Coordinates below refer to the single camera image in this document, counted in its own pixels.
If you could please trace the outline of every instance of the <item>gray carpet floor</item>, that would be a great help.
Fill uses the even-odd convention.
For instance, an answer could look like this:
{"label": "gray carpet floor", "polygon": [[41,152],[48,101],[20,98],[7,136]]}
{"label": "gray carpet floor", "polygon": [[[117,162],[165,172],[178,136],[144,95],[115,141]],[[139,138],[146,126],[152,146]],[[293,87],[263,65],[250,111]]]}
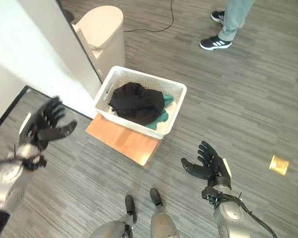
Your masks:
{"label": "gray carpet floor", "polygon": [[[163,28],[169,1],[63,0],[76,19],[94,7],[115,5],[125,28]],[[182,238],[215,238],[213,209],[201,199],[206,182],[185,173],[180,158],[197,162],[203,139],[228,159],[232,188],[279,238],[298,238],[298,0],[257,1],[244,28],[227,50],[206,52],[200,39],[221,29],[210,11],[222,1],[174,0],[175,23],[162,33],[126,33],[126,67],[187,85],[188,93],[171,133],[146,168],[85,133],[78,120],[67,139],[51,143],[45,169],[35,173],[4,238],[87,238],[101,224],[124,214],[124,197],[138,209],[135,238],[150,237],[154,205],[161,192]],[[29,92],[0,127],[0,158],[13,148],[28,111],[46,98]],[[290,162],[281,176],[268,169],[276,154]],[[246,217],[252,238],[269,234]]]}

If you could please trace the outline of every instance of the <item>person's leg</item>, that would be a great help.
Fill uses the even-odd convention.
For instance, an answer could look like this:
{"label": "person's leg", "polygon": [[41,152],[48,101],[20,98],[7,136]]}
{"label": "person's leg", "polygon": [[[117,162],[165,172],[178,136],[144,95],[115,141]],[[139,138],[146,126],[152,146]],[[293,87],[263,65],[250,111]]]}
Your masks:
{"label": "person's leg", "polygon": [[237,29],[243,26],[252,5],[253,0],[226,0],[224,27],[219,33],[221,40],[232,41],[234,39]]}
{"label": "person's leg", "polygon": [[127,214],[118,221],[108,222],[98,227],[90,238],[133,238],[131,225],[137,221],[135,203],[132,196],[125,198]]}
{"label": "person's leg", "polygon": [[226,49],[231,46],[237,29],[241,28],[245,18],[253,5],[253,0],[226,0],[226,11],[214,11],[211,18],[224,25],[217,36],[200,41],[200,47],[205,50]]}
{"label": "person's leg", "polygon": [[159,192],[152,188],[150,195],[156,206],[151,218],[151,238],[180,238],[172,218],[166,214]]}

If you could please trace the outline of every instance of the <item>white laundry basket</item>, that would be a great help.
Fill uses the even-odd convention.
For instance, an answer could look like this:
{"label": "white laundry basket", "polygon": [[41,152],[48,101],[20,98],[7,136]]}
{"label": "white laundry basket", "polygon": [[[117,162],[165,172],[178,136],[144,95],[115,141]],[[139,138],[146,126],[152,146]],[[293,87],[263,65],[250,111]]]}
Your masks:
{"label": "white laundry basket", "polygon": [[[163,94],[173,96],[174,101],[172,105],[166,108],[169,119],[166,122],[158,123],[157,130],[153,130],[143,125],[139,125],[132,121],[120,118],[115,114],[115,112],[112,111],[112,107],[108,105],[114,90],[128,82],[140,83],[147,89],[154,89],[161,91]],[[177,83],[168,79],[141,73],[128,68],[114,66],[109,71],[103,85],[99,89],[94,103],[97,111],[108,120],[148,136],[162,139],[164,135],[171,131],[186,92],[187,87],[182,83]]]}

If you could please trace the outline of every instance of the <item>white wall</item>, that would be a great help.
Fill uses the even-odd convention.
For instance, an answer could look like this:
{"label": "white wall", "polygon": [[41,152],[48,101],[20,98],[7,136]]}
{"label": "white wall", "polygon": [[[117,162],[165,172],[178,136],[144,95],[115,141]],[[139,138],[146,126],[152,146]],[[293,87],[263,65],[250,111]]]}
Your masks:
{"label": "white wall", "polygon": [[54,0],[0,0],[0,64],[42,93],[96,115],[100,81]]}
{"label": "white wall", "polygon": [[24,82],[0,65],[0,118],[24,86]]}

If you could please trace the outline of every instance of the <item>wooden stool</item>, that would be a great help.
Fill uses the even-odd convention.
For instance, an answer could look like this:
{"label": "wooden stool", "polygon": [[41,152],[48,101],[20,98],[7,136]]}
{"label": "wooden stool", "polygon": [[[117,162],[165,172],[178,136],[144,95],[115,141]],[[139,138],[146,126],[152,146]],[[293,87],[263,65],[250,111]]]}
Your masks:
{"label": "wooden stool", "polygon": [[146,164],[161,141],[109,121],[100,113],[88,126],[86,132],[141,166]]}

